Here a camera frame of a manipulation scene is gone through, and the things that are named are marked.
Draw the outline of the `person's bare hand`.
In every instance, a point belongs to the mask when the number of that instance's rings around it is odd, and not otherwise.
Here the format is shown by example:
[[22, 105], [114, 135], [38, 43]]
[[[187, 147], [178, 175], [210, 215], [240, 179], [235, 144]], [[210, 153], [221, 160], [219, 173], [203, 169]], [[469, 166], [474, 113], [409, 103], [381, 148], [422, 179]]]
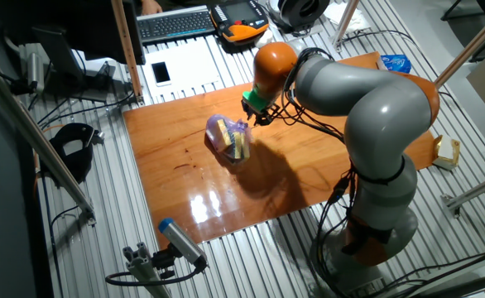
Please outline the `person's bare hand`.
[[151, 15], [163, 12], [161, 5], [156, 0], [141, 0], [142, 15]]

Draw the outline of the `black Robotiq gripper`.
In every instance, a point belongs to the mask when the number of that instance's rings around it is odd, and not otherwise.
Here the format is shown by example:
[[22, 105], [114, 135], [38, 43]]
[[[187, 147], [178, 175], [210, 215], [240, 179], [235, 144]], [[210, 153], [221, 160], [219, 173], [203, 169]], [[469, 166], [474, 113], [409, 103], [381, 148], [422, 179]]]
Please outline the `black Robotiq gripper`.
[[272, 124], [276, 116], [280, 113], [280, 107], [275, 103], [270, 107], [257, 111], [246, 99], [242, 100], [242, 110], [246, 113], [247, 119], [254, 117], [254, 127], [259, 126], [260, 123]]

